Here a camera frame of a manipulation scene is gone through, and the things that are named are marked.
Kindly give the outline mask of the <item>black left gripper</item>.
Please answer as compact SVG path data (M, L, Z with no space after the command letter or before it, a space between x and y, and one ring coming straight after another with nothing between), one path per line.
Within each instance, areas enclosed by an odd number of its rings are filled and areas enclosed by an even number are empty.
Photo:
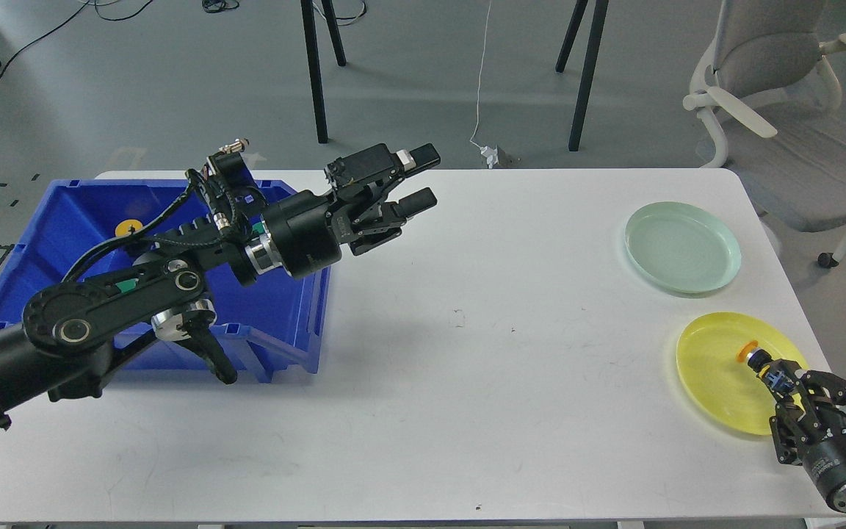
M389 192L441 161L430 143L396 153L379 143L332 161L325 167L328 193L305 190L265 206L262 230L245 246L252 271L262 275L281 267L303 278L338 262L343 245L360 256L396 239L410 218L438 200L429 187L399 201L387 200Z

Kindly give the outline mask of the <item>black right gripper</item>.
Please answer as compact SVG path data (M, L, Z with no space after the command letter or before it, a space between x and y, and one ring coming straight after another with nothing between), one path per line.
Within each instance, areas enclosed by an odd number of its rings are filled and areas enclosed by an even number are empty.
M802 466L829 508L846 508L846 379L803 370L771 382L770 428L781 464Z

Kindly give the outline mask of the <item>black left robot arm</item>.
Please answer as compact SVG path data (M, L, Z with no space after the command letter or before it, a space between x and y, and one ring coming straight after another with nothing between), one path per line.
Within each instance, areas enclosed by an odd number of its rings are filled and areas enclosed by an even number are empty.
M116 372L158 339L205 362L218 381L237 370L216 342L206 274L229 265L242 285L283 268L292 278L374 250L437 204L430 188L388 194L441 158L433 144L393 153L377 144L326 165L330 189L269 202L242 159L247 140L186 170L187 185L155 220L84 252L58 284L34 294L0 329L0 428L38 395L100 397Z

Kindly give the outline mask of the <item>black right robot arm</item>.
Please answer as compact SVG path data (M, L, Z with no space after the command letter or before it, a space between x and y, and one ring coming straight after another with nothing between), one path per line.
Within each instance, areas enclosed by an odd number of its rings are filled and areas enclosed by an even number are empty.
M782 391L770 419L776 458L803 467L826 505L846 514L846 380L798 371Z

